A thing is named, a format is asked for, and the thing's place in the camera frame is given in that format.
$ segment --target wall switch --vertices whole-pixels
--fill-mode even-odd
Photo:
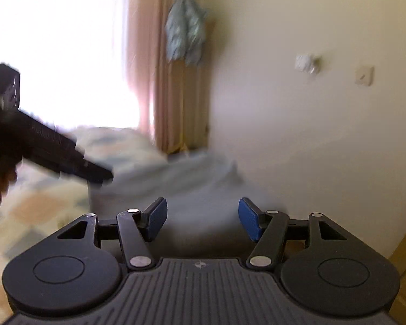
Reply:
[[[371,86],[375,68],[373,66],[360,66],[355,73],[355,83],[359,85]]]

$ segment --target ribbed black surface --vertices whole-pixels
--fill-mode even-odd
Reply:
[[[265,272],[236,259],[164,259],[129,275],[122,289],[92,313],[64,320],[16,315],[7,325],[395,325],[386,314],[332,319],[292,303]]]

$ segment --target sheer white curtain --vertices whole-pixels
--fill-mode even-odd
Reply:
[[[0,0],[0,62],[21,73],[21,106],[43,122],[137,127],[125,82],[128,0]]]

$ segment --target metal pin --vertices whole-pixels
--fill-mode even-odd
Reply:
[[[137,255],[129,261],[133,267],[148,267],[152,263],[152,259],[144,256],[144,255]]]
[[[264,255],[257,255],[250,259],[250,264],[254,267],[267,267],[272,263],[271,258]]]

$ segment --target patterned bedsheet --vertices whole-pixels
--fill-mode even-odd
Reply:
[[[86,157],[113,167],[115,174],[166,160],[132,129],[80,128],[69,135]],[[0,207],[0,324],[12,313],[1,284],[9,260],[88,211],[84,181],[57,178],[29,162],[21,164],[18,180]]]

